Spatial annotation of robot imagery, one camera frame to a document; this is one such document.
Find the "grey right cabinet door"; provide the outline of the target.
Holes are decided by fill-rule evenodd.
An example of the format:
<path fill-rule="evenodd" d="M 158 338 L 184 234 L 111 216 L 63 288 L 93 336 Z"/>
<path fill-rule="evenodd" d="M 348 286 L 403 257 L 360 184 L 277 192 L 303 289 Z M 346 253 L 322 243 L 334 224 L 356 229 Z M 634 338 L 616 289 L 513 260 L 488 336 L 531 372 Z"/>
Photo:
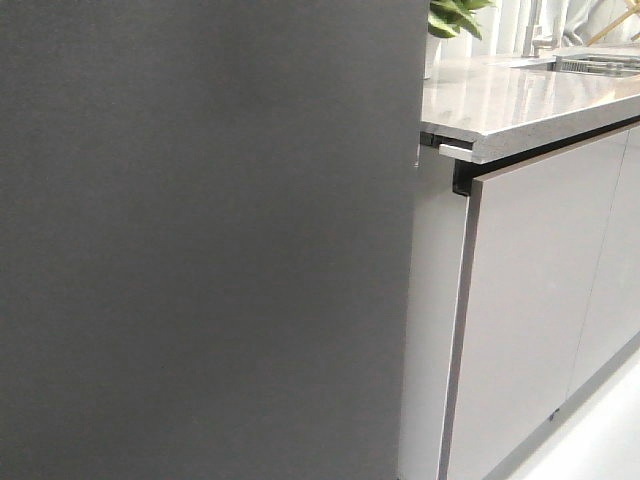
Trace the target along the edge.
<path fill-rule="evenodd" d="M 639 128 L 629 131 L 567 394 L 639 333 Z"/>

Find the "silver kitchen faucet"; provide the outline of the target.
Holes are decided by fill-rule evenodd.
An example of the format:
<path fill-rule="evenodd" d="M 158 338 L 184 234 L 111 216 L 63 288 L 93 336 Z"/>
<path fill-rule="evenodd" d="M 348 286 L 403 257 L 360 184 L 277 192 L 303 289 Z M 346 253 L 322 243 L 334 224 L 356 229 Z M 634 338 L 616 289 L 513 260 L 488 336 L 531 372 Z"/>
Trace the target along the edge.
<path fill-rule="evenodd" d="M 550 35 L 542 34 L 543 28 L 539 23 L 541 14 L 542 2 L 539 0 L 531 0 L 522 47 L 523 58 L 538 58 L 541 50 L 553 50 L 560 45 L 562 34 L 561 14 L 555 9 L 552 10 Z"/>

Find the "grey left cabinet door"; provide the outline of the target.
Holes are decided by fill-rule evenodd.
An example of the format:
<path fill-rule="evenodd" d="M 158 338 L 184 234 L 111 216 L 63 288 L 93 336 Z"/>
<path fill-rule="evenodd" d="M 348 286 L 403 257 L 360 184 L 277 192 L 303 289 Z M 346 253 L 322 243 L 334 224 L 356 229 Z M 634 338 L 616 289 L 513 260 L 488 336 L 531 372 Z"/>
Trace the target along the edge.
<path fill-rule="evenodd" d="M 627 138 L 472 181 L 441 478 L 485 477 L 564 402 Z"/>

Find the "grey stone countertop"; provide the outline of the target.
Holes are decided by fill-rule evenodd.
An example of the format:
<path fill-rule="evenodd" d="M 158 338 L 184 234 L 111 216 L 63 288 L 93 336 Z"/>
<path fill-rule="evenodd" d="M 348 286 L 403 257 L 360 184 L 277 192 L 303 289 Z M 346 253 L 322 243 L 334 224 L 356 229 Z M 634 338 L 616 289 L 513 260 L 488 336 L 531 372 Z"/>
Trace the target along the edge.
<path fill-rule="evenodd" d="M 554 72 L 549 57 L 444 60 L 423 84 L 420 141 L 474 164 L 635 122 L 639 78 Z"/>

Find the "white plant pot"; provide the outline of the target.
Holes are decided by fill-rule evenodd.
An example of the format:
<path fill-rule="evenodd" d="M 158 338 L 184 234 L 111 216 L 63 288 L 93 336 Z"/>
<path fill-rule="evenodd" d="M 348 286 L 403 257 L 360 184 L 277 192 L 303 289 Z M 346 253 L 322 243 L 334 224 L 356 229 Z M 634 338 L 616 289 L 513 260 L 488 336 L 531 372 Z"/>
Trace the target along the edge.
<path fill-rule="evenodd" d="M 431 34 L 427 35 L 426 50 L 425 50 L 425 68 L 424 68 L 425 80 L 428 80 L 432 77 L 435 64 L 438 59 L 438 52 L 439 52 L 440 46 L 441 46 L 441 38 L 438 38 Z"/>

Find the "grey cabinet door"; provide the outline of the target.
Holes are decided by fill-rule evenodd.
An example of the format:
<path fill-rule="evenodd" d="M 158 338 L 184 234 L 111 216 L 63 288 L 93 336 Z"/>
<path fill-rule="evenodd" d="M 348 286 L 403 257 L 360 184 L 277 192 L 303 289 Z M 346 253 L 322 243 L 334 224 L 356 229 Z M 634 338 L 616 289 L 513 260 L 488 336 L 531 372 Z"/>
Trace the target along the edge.
<path fill-rule="evenodd" d="M 485 477 L 564 402 L 627 138 L 472 181 L 441 478 Z"/>
<path fill-rule="evenodd" d="M 639 333 L 639 128 L 629 131 L 567 394 Z"/>

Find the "white cabinet side panel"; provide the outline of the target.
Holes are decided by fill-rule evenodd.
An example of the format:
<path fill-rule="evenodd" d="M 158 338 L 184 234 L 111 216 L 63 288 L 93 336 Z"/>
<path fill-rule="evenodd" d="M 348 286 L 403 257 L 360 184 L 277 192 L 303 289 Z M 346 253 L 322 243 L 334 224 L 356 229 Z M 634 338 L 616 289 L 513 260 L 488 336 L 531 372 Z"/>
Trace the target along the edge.
<path fill-rule="evenodd" d="M 455 160 L 422 146 L 416 169 L 398 477 L 436 479 L 445 420 L 467 198 Z"/>

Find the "steel kitchen sink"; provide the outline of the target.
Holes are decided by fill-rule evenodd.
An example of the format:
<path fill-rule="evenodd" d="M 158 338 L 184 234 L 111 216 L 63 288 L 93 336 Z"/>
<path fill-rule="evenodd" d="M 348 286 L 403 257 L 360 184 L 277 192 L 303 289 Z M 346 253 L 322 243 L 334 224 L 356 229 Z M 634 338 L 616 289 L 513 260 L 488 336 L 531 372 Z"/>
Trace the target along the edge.
<path fill-rule="evenodd" d="M 589 76 L 627 78 L 639 75 L 639 56 L 622 54 L 583 53 L 555 55 L 538 61 L 526 61 L 513 68 L 571 73 Z"/>

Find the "green potted plant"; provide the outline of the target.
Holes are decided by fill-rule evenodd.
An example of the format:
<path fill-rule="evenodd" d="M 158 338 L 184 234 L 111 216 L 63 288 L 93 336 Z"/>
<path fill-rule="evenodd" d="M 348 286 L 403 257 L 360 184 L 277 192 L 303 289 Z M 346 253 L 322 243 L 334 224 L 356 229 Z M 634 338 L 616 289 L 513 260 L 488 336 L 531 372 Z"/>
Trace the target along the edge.
<path fill-rule="evenodd" d="M 439 39 L 457 37 L 462 31 L 481 40 L 481 25 L 476 13 L 494 7 L 489 0 L 431 0 L 427 16 L 428 33 Z"/>

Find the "wooden dish rack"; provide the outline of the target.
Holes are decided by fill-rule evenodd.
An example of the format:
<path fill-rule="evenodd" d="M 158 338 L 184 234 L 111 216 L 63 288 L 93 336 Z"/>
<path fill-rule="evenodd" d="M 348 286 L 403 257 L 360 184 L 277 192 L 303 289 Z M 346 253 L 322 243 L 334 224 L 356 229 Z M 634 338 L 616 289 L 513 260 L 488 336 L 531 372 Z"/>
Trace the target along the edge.
<path fill-rule="evenodd" d="M 631 17 L 638 17 L 638 16 L 639 16 L 639 5 L 638 4 L 634 4 L 633 5 L 633 9 L 629 9 L 629 10 L 625 11 L 623 14 L 619 15 L 614 20 L 612 20 L 601 31 L 599 31 L 597 34 L 595 34 L 593 37 L 591 37 L 587 41 L 586 45 L 587 46 L 592 46 L 592 45 L 600 42 L 604 37 L 608 36 L 617 27 L 622 25 L 627 19 L 629 19 Z"/>

